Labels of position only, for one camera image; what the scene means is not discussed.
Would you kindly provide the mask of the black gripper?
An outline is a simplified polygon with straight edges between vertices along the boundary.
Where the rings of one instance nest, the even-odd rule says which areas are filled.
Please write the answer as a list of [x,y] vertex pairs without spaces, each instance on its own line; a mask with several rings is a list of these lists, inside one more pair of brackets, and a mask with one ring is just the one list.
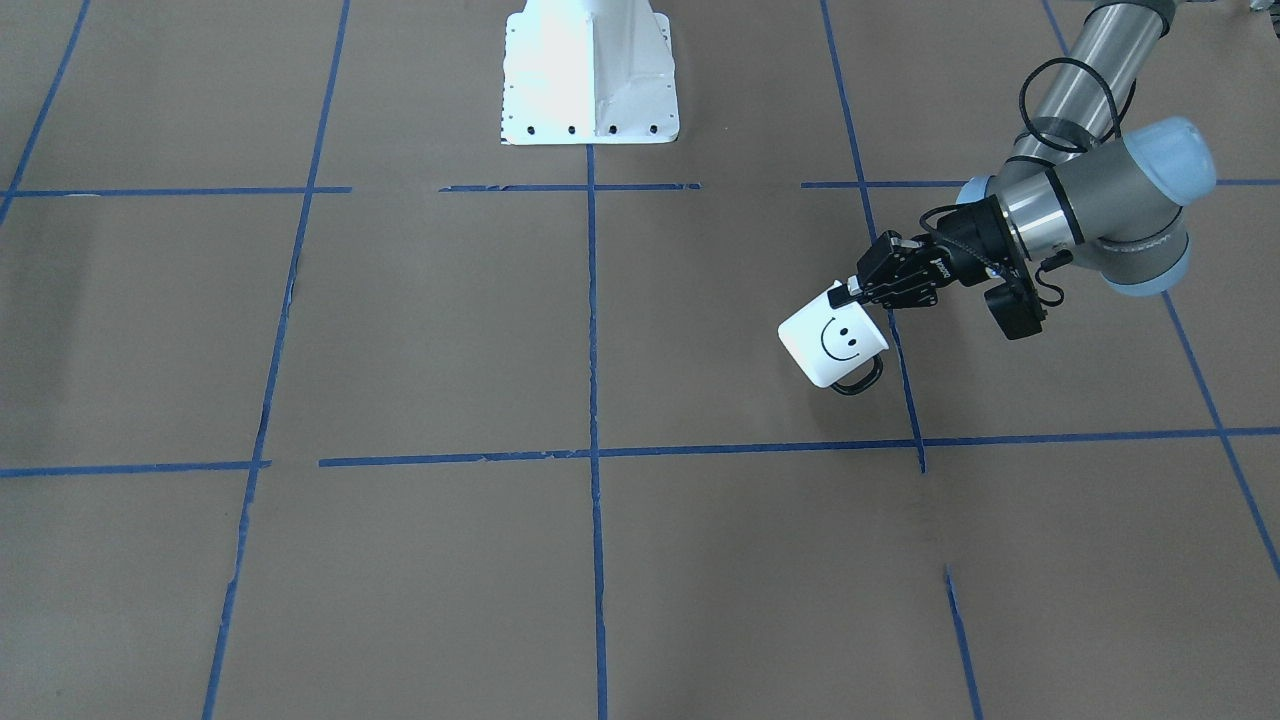
[[989,281],[997,264],[995,237],[969,232],[924,233],[905,238],[895,231],[876,237],[858,259],[858,282],[835,282],[827,304],[841,309],[874,304],[884,309],[931,307],[951,284]]

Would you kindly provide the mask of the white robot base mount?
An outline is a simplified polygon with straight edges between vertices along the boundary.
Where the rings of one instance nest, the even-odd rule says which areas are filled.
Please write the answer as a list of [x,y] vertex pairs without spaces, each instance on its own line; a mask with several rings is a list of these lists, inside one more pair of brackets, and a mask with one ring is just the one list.
[[672,26],[649,1],[527,1],[506,18],[504,41],[502,143],[680,137]]

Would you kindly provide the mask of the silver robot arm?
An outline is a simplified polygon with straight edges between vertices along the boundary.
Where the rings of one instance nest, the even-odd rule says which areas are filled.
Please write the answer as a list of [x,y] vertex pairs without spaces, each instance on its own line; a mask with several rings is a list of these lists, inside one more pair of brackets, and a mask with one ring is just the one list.
[[1175,1],[1098,1],[993,176],[924,211],[911,238],[887,231],[854,275],[819,293],[823,310],[929,307],[950,284],[983,284],[1010,340],[1037,334],[1065,293],[1043,274],[1075,264],[1128,296],[1162,293],[1190,260],[1185,210],[1217,183],[1211,151],[1183,117],[1126,131],[1137,77],[1172,27]]

